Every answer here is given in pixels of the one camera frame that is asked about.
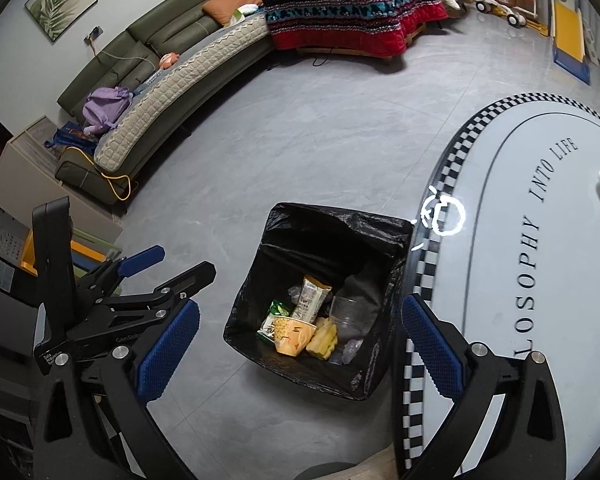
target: plastic bag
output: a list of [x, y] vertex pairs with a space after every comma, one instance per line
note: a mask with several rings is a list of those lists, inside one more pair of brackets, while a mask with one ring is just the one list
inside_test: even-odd
[[89, 155], [93, 155], [98, 140], [89, 134], [85, 134], [79, 124], [68, 122], [54, 134], [52, 140], [45, 141], [45, 148], [53, 148], [55, 146], [73, 146], [79, 148]]
[[[384, 376], [392, 355], [391, 310], [397, 301], [413, 226], [376, 214], [280, 203], [267, 219], [262, 240], [224, 328], [224, 340], [247, 359], [297, 384], [365, 400]], [[367, 336], [347, 366], [278, 354], [256, 336], [271, 301], [291, 305], [288, 290], [304, 275], [340, 290], [365, 266], [374, 274], [382, 305]]]

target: floor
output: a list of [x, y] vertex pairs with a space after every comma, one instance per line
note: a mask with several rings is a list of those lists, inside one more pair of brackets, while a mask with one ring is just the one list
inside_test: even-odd
[[554, 92], [600, 112], [600, 67], [587, 86], [552, 63], [551, 44], [471, 11], [429, 27], [386, 66], [333, 57], [251, 70], [155, 170], [120, 244], [154, 244], [163, 263], [128, 280], [152, 290], [201, 260], [216, 282], [196, 297], [193, 340], [149, 410], [200, 480], [292, 479], [323, 462], [360, 462], [391, 442], [390, 382], [366, 402], [296, 386], [248, 362], [222, 330], [269, 210], [305, 202], [411, 219], [429, 175], [474, 112], [519, 92]]

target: blue gripper pad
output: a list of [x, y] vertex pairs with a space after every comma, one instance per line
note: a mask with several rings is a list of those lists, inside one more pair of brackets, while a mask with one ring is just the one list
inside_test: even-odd
[[164, 260], [164, 249], [154, 245], [141, 253], [129, 256], [118, 264], [118, 276], [130, 278], [131, 276], [148, 269]]
[[162, 395], [199, 327], [200, 309], [189, 300], [138, 368], [136, 397], [140, 402], [146, 404]]
[[440, 395], [460, 399], [464, 392], [462, 363], [413, 296], [402, 303], [402, 325]]

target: blue bag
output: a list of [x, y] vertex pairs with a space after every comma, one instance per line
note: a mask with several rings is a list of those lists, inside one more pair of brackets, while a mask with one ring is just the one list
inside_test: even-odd
[[52, 140], [45, 142], [46, 148], [52, 148], [56, 145], [73, 146], [74, 148], [83, 150], [85, 153], [89, 153], [89, 155], [93, 155], [98, 145], [98, 140], [95, 136], [85, 134], [81, 126], [70, 121], [62, 128], [58, 128]]

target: yellow slide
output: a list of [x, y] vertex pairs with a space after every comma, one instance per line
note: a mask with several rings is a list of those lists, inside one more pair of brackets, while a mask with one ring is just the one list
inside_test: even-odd
[[573, 9], [554, 0], [554, 62], [586, 84], [591, 72], [585, 58], [584, 30], [578, 5]]
[[555, 46], [579, 62], [584, 60], [582, 20], [577, 12], [555, 2]]

